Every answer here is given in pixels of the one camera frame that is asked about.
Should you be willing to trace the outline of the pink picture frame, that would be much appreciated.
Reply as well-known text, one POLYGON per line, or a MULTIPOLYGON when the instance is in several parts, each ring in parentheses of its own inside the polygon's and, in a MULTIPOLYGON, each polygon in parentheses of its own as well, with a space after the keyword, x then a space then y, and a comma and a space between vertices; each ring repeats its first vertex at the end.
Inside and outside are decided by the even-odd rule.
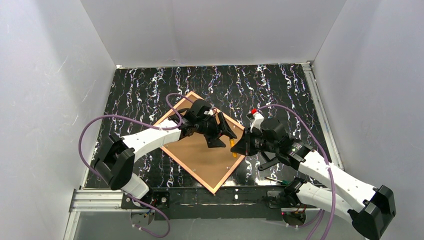
POLYGON ((208 148, 205 138, 194 133, 180 141, 162 146, 161 150, 215 194, 245 158, 240 154, 234 157, 227 136, 223 135, 220 140, 226 147, 208 148))

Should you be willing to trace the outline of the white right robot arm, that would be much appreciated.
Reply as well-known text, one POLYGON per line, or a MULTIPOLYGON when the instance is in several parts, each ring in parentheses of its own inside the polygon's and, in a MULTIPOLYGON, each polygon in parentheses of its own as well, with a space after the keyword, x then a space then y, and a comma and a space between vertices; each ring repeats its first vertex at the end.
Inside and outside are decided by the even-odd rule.
POLYGON ((320 188, 296 177, 275 200, 291 205, 306 204, 323 209, 351 223, 368 240, 379 240, 396 215, 394 192, 387 186, 375 187, 349 175, 310 145, 290 137, 281 121, 265 119, 253 109, 247 114, 250 126, 231 147, 235 154, 261 154, 266 163, 258 167, 266 170, 278 163, 300 171, 325 186, 320 188))

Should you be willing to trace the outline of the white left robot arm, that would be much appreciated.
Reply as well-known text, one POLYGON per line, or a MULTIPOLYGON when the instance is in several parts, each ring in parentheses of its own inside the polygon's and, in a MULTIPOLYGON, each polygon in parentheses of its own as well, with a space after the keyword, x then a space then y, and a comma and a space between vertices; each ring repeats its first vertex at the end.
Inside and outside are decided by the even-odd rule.
POLYGON ((189 108, 172 110, 174 114, 158 125, 122 137, 110 134, 100 146, 92 166, 111 190, 122 190, 138 200, 148 195, 151 187, 133 172, 134 164, 166 144, 197 133, 204 136, 208 148, 224 148, 221 136, 237 138, 224 114, 203 99, 189 108))

